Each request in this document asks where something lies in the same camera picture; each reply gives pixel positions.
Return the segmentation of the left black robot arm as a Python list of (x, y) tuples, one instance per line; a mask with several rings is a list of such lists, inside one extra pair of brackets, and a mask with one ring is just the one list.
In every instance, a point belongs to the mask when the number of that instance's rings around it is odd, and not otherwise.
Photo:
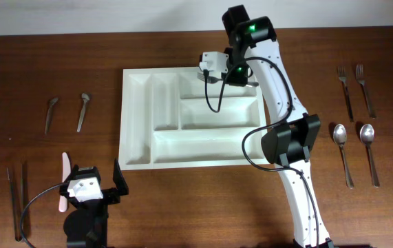
[(63, 181), (59, 194), (75, 207), (63, 224), (68, 247), (107, 246), (108, 207), (119, 204), (120, 197), (129, 193), (117, 159), (112, 179), (115, 186), (102, 189), (97, 167), (76, 165)]

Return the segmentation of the metal fork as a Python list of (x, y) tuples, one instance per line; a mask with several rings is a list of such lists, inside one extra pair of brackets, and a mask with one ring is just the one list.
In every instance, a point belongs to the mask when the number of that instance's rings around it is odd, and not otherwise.
[(363, 64), (356, 64), (355, 76), (357, 82), (361, 85), (363, 94), (365, 97), (365, 102), (367, 105), (368, 113), (370, 118), (376, 118), (376, 112), (374, 111), (372, 101), (370, 99), (369, 91), (365, 82), (364, 72), (363, 72)]
[(348, 111), (348, 116), (349, 116), (350, 122), (353, 122), (354, 116), (353, 116), (352, 106), (351, 106), (351, 102), (350, 102), (350, 96), (349, 96), (349, 92), (348, 92), (346, 69), (342, 66), (339, 66), (337, 68), (337, 73), (338, 73), (339, 80), (342, 83), (343, 92), (345, 95), (346, 107), (347, 107), (347, 111)]
[[(205, 78), (205, 75), (203, 75), (203, 73), (201, 73), (201, 72), (197, 73), (197, 78), (200, 79), (201, 81), (206, 81), (207, 83), (210, 83), (210, 84), (214, 84), (219, 81), (222, 81), (222, 79), (214, 77), (214, 76), (208, 76), (207, 78)], [(247, 87), (258, 87), (259, 83), (255, 82), (255, 81), (248, 81), (246, 83), (246, 86)]]

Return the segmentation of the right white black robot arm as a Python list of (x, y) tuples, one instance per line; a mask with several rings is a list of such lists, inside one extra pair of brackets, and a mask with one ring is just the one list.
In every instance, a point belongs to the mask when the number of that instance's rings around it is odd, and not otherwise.
[(251, 19), (243, 5), (222, 16), (229, 47), (227, 83), (245, 85), (252, 72), (266, 102), (270, 124), (258, 127), (269, 172), (279, 174), (294, 223), (296, 247), (333, 247), (317, 204), (311, 179), (311, 151), (321, 127), (297, 99), (284, 69), (275, 29), (268, 17)]

